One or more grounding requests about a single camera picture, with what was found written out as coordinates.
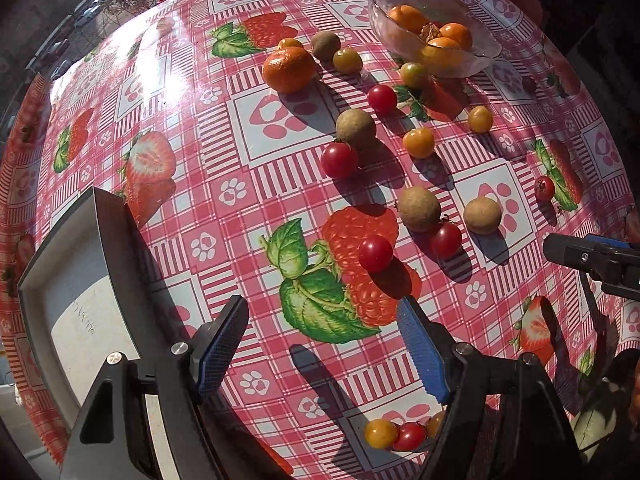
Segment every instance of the bolt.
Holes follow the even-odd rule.
[[[522,354],[522,360],[524,361],[524,364],[533,366],[538,363],[538,356],[531,352],[526,352]]]
[[[184,354],[189,349],[189,345],[185,342],[174,343],[171,347],[171,353],[173,355],[181,355]]]
[[[119,363],[120,361],[122,361],[122,354],[120,352],[111,352],[109,355],[107,355],[107,362],[110,365],[114,365],[116,363]]]
[[[460,355],[469,355],[474,351],[473,346],[470,343],[466,343],[464,341],[460,341],[453,345],[453,349],[458,352]]]

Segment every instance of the clear glass bowl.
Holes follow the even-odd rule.
[[[462,23],[474,40],[471,52],[427,45],[420,37],[400,27],[386,15],[393,7],[410,5],[431,21]],[[437,77],[469,77],[487,68],[502,47],[489,30],[456,0],[369,0],[371,27],[391,52],[405,61],[417,61]]]

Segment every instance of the table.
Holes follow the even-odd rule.
[[[247,298],[250,324],[222,386],[228,404],[214,408],[231,408],[296,477],[411,475],[424,453],[372,450],[363,444],[362,426],[381,416],[424,420],[440,409],[422,389],[395,323],[387,324],[395,300],[347,269],[356,227],[396,238],[404,288],[420,297],[431,319],[485,354],[515,356],[524,344],[527,298],[546,296],[563,348],[557,358],[544,349],[548,371],[571,411],[577,384],[568,374],[572,366],[591,369],[595,332],[577,273],[546,263],[541,246],[549,232],[623,237],[632,197],[607,126],[566,60],[517,7],[461,0],[503,46],[495,63],[464,86],[470,106],[493,111],[491,132],[468,134],[469,106],[455,121],[428,121],[438,158],[414,162],[398,136],[406,120],[376,120],[384,148],[358,178],[332,182],[319,155],[335,117],[348,107],[372,112],[363,92],[371,77],[399,79],[370,30],[366,1],[167,0],[126,23],[52,88],[36,80],[0,170],[1,261],[4,270],[12,268],[3,275],[0,326],[25,406],[57,460],[65,431],[9,293],[14,272],[24,270],[16,247],[39,245],[92,185],[128,197],[155,260],[147,262],[145,279],[177,339],[215,318],[231,294]],[[334,30],[358,50],[365,76],[324,70],[324,85],[283,105],[263,84],[260,67],[279,39],[296,36],[308,45],[318,30]],[[523,78],[535,81],[533,94]],[[49,121],[37,123],[43,134],[22,142],[22,126],[40,109],[47,112],[49,102]],[[576,210],[557,214],[536,203],[534,181],[545,171],[532,149],[536,139],[549,150],[558,141],[568,147]],[[129,173],[129,158],[149,157],[153,163]],[[129,178],[134,185],[126,185]],[[462,255],[438,264],[398,224],[392,205],[409,184],[431,189],[461,227]],[[464,228],[462,207],[476,196],[502,205],[502,241],[472,238]],[[267,247],[268,255],[270,238],[276,248]],[[283,240],[295,254],[293,267],[281,264],[281,272],[271,262],[280,262]],[[344,267],[351,306],[327,270],[327,247]],[[300,276],[307,264],[314,269]],[[602,294],[597,283],[591,288],[620,335],[610,345],[638,345],[640,308]],[[306,307],[325,308],[316,324],[301,320],[306,300]],[[304,370],[316,358],[325,377],[312,388]]]

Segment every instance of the orange cherry tomato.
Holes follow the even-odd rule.
[[[416,128],[402,138],[402,145],[413,158],[427,158],[433,153],[436,141],[430,128]]]
[[[365,426],[364,439],[371,447],[386,449],[398,439],[398,427],[389,420],[376,418]]]
[[[454,40],[462,50],[471,50],[474,44],[471,31],[461,23],[447,23],[440,28],[440,33],[444,38]]]

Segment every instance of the yellow cherry tomato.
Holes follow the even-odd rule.
[[[357,74],[362,70],[362,58],[352,48],[341,48],[334,54],[334,66],[341,74]]]
[[[409,62],[400,67],[400,79],[410,88],[422,88],[428,78],[427,68],[420,63]]]
[[[472,132],[485,134],[494,125],[494,116],[484,106],[477,106],[469,112],[466,122]]]
[[[427,436],[429,438],[435,438],[440,431],[440,426],[444,420],[445,411],[442,410],[433,415],[427,422]]]
[[[365,426],[364,439],[371,447],[386,449],[398,439],[398,427],[389,420],[376,418]]]
[[[295,38],[285,38],[284,40],[280,40],[280,43],[278,43],[278,47],[276,48],[276,50],[280,50],[281,48],[285,48],[286,46],[298,46],[300,48],[304,48],[302,46],[302,43],[300,43]]]
[[[402,145],[413,158],[427,158],[433,153],[436,141],[430,128],[416,128],[402,138]]]

